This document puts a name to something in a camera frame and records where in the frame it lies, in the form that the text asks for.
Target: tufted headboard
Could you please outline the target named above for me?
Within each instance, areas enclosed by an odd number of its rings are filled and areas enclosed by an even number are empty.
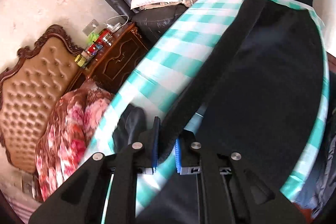
[[[18,63],[0,74],[0,141],[8,161],[33,173],[35,147],[45,133],[49,116],[79,67],[72,44],[59,25],[50,26],[34,44],[17,51]]]

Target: checkered tablecloth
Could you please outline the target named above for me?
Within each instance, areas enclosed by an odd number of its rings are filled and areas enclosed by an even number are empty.
[[[271,0],[292,9],[308,9],[322,37],[324,27],[314,9],[294,0]],[[129,103],[142,107],[147,125],[155,116],[164,119],[169,107],[197,74],[214,45],[233,22],[243,0],[198,0],[161,37],[132,72],[105,112],[82,162],[93,153],[114,153],[112,133]],[[324,78],[321,103],[308,143],[281,192],[294,200],[308,177],[322,141],[329,100],[329,69],[323,50]],[[169,158],[157,168],[155,175],[139,175],[136,190],[136,211],[139,213],[167,179],[175,172],[175,159]]]

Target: carved wooden cabinet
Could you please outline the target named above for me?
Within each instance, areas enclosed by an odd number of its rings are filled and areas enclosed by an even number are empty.
[[[111,93],[121,85],[148,52],[134,23],[128,23],[113,34],[112,46],[103,47],[86,69],[80,69],[68,90],[79,88],[92,78]]]

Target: pink floral blanket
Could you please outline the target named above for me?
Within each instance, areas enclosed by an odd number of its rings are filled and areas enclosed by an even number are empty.
[[[63,95],[36,146],[36,168],[43,200],[70,177],[82,159],[112,95],[89,80]]]

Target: cabinet door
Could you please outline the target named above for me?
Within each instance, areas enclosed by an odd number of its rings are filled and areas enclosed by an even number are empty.
[[[93,78],[115,94],[146,53],[147,49],[138,37],[129,32],[97,66]]]

